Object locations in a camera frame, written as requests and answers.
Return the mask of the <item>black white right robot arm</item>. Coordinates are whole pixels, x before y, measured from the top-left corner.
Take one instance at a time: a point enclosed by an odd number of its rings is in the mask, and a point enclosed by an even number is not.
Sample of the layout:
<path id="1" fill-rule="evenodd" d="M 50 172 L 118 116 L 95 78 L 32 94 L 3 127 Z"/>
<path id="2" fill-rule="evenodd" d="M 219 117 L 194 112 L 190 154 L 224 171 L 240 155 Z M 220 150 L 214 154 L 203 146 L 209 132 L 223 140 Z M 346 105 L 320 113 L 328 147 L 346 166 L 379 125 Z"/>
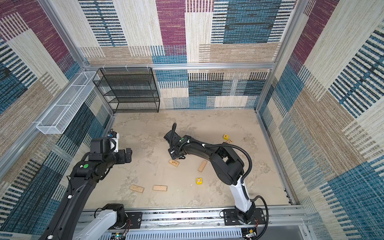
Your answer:
<path id="1" fill-rule="evenodd" d="M 245 185 L 245 178 L 252 170 L 252 159 L 244 149 L 228 143 L 207 144 L 188 135 L 181 137 L 174 130 L 164 139 L 170 146 L 168 152 L 172 160 L 194 155 L 209 161 L 218 178 L 230 186 L 238 211 L 237 219 L 242 224 L 253 220 L 256 207 Z"/>

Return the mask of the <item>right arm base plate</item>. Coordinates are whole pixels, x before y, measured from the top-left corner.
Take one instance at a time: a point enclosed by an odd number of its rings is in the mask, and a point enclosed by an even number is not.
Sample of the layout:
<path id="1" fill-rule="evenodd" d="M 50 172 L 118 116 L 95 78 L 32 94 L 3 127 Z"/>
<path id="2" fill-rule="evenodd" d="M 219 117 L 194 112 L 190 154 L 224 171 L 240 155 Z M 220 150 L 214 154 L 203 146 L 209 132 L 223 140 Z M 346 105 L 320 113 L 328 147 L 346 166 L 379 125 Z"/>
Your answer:
<path id="1" fill-rule="evenodd" d="M 266 223 L 266 214 L 261 208 L 250 209 L 246 213 L 236 208 L 224 209 L 221 211 L 220 216 L 224 219 L 226 226 L 264 225 Z"/>

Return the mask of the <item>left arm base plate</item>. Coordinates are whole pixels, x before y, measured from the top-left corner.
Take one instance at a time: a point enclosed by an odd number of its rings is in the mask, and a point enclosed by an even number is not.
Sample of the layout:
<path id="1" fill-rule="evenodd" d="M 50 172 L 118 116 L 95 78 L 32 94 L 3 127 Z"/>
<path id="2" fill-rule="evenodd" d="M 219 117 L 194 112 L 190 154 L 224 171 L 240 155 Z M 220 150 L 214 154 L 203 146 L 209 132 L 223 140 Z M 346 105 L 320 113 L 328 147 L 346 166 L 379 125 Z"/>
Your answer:
<path id="1" fill-rule="evenodd" d="M 140 229 L 142 224 L 143 212 L 126 212 L 127 221 L 124 230 Z"/>

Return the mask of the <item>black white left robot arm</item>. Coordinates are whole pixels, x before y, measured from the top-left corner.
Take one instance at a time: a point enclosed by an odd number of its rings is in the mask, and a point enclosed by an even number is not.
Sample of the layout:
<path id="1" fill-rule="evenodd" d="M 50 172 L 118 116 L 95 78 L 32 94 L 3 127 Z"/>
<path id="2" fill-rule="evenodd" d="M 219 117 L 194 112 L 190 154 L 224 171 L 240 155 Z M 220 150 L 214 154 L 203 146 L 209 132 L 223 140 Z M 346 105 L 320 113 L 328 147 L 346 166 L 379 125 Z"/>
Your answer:
<path id="1" fill-rule="evenodd" d="M 119 133 L 111 130 L 106 137 L 91 140 L 90 151 L 74 166 L 65 196 L 41 240 L 71 240 L 96 185 L 105 179 L 113 166 L 132 161 L 132 150 L 120 150 L 119 138 Z"/>

